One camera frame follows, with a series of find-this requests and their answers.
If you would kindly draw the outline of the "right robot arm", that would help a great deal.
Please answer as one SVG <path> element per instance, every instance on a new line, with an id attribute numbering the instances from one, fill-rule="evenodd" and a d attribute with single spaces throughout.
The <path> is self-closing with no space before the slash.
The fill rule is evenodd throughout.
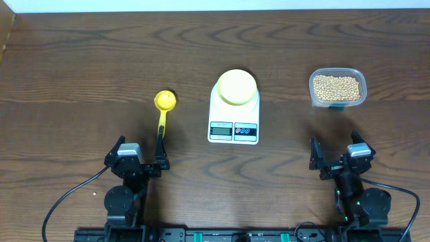
<path id="1" fill-rule="evenodd" d="M 363 186 L 361 174 L 369 170 L 376 151 L 358 131 L 351 133 L 352 143 L 336 161 L 326 161 L 316 137 L 310 139 L 310 170 L 320 171 L 320 179 L 335 183 L 335 199 L 346 223 L 328 232 L 327 241 L 381 241 L 380 227 L 388 224 L 391 195 L 379 188 Z"/>

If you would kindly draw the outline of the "yellow measuring scoop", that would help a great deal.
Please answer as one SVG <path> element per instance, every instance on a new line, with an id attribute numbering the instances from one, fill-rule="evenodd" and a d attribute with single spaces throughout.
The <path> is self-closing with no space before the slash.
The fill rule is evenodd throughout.
<path id="1" fill-rule="evenodd" d="M 175 108 L 177 99 L 172 91 L 163 90 L 156 94 L 154 102 L 155 106 L 160 111 L 158 132 L 164 136 L 167 122 L 167 113 Z"/>

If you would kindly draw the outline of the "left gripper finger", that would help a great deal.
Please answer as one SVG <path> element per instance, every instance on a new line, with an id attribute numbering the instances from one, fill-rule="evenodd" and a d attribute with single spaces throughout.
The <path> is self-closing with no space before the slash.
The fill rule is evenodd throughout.
<path id="1" fill-rule="evenodd" d="M 161 170 L 169 170 L 170 162 L 163 146 L 163 135 L 161 133 L 157 136 L 157 145 L 155 148 L 155 159 Z"/>
<path id="2" fill-rule="evenodd" d="M 105 156 L 104 164 L 105 165 L 115 165 L 120 156 L 118 154 L 118 150 L 120 148 L 120 145 L 125 143 L 125 137 L 120 136 L 116 144 L 112 147 L 112 149 L 109 151 L 109 153 Z"/>

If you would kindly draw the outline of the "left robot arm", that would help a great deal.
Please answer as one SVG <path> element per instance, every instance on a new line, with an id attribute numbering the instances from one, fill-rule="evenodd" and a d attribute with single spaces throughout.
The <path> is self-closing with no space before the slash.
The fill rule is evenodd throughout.
<path id="1" fill-rule="evenodd" d="M 121 136 L 105 156 L 104 164 L 122 179 L 122 185 L 111 188 L 104 198 L 107 210 L 105 241 L 159 241 L 159 231 L 143 223 L 144 207 L 151 178 L 161 177 L 170 169 L 163 146 L 163 135 L 158 134 L 155 163 L 144 163 L 137 143 L 127 143 Z"/>

